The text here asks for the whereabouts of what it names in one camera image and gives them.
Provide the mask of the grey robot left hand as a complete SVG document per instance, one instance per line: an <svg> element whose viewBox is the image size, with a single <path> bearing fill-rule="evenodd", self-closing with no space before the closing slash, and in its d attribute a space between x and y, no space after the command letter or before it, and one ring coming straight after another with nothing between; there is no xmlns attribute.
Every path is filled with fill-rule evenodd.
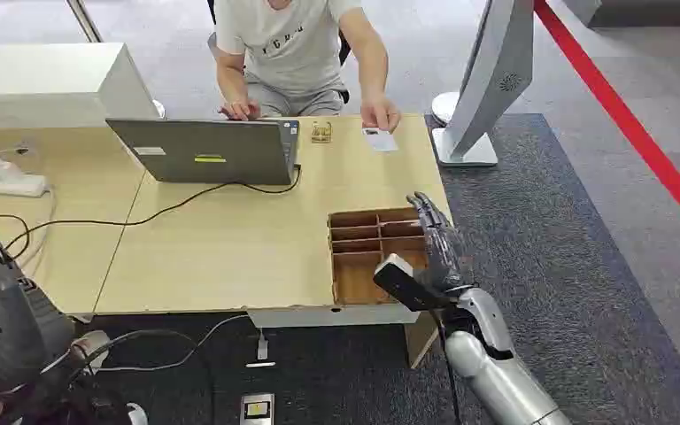
<svg viewBox="0 0 680 425"><path fill-rule="evenodd" d="M0 241L0 393L27 384L68 350L71 318L27 277Z"/></svg>

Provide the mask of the person's left hand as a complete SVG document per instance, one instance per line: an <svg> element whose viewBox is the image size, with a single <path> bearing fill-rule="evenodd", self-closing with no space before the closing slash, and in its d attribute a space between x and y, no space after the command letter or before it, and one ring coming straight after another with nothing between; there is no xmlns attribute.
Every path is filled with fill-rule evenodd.
<svg viewBox="0 0 680 425"><path fill-rule="evenodd" d="M364 97L360 105L363 128L377 128L393 133L401 120L401 113L385 95Z"/></svg>

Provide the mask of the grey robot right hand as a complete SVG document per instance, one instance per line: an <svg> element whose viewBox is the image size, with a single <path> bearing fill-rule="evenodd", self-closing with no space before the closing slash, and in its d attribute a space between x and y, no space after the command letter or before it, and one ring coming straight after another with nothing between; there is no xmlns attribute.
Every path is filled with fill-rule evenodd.
<svg viewBox="0 0 680 425"><path fill-rule="evenodd" d="M428 256L419 281L443 297L458 298L474 287L462 234L425 193L415 191L406 200L418 213Z"/></svg>

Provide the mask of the person's right hand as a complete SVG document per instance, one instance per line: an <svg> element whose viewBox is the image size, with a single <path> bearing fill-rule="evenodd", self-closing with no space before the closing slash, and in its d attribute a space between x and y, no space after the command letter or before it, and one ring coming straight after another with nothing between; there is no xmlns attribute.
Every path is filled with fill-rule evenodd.
<svg viewBox="0 0 680 425"><path fill-rule="evenodd" d="M257 120L262 114L260 106L249 99L234 102L225 102L218 113L227 117L228 120Z"/></svg>

